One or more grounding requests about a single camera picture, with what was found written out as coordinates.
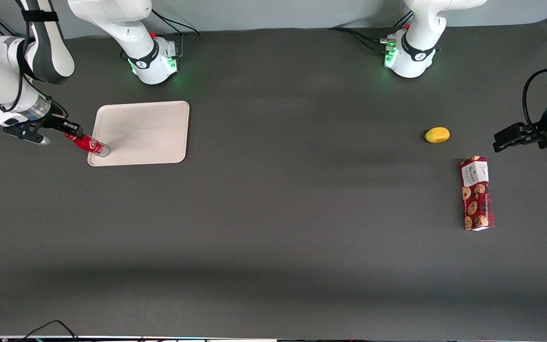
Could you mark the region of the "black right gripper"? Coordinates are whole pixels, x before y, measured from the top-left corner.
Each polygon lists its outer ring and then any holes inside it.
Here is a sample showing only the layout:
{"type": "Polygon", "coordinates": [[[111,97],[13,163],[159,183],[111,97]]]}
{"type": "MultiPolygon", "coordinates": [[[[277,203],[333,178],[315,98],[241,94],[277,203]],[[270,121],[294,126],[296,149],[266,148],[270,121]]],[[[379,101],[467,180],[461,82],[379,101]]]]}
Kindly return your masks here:
{"type": "Polygon", "coordinates": [[[27,133],[37,133],[41,128],[44,128],[63,132],[67,139],[77,139],[78,136],[84,136],[81,125],[72,123],[65,117],[65,114],[61,113],[50,113],[34,121],[18,123],[17,128],[21,130],[23,135],[27,133]]]}

